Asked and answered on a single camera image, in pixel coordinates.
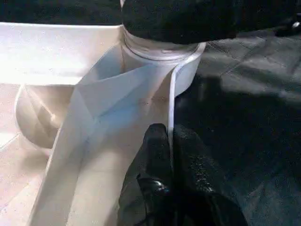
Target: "white plastic container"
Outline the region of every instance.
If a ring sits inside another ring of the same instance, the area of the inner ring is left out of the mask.
[[[47,155],[67,113],[73,86],[22,85],[15,102],[16,125],[30,144]]]
[[[174,98],[191,84],[205,44],[154,61],[121,43],[75,87],[29,226],[114,226],[126,170],[149,125],[174,127]]]

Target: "black cloth surface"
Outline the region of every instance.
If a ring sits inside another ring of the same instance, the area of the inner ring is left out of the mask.
[[[31,24],[118,25],[120,0],[3,0],[0,21]]]
[[[209,42],[175,103],[250,226],[301,225],[301,36]]]
[[[297,0],[126,0],[122,21],[140,38],[189,44],[268,28],[290,31],[301,19],[297,4]]]

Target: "white plastic tray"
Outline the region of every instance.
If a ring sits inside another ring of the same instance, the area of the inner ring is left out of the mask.
[[[205,44],[154,62],[123,44],[75,87],[29,226],[114,226],[125,172],[149,125],[174,126],[174,97],[191,84]]]

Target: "black fabric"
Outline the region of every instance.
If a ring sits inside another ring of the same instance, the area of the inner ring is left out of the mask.
[[[296,0],[126,0],[122,20],[135,36],[188,44],[271,27],[286,30],[296,13]]]
[[[0,22],[118,25],[120,0],[3,0]]]
[[[301,36],[209,42],[175,122],[197,132],[250,226],[301,225]]]
[[[175,128],[174,175],[166,128],[154,124],[125,176],[119,226],[247,226],[235,193],[198,135]]]

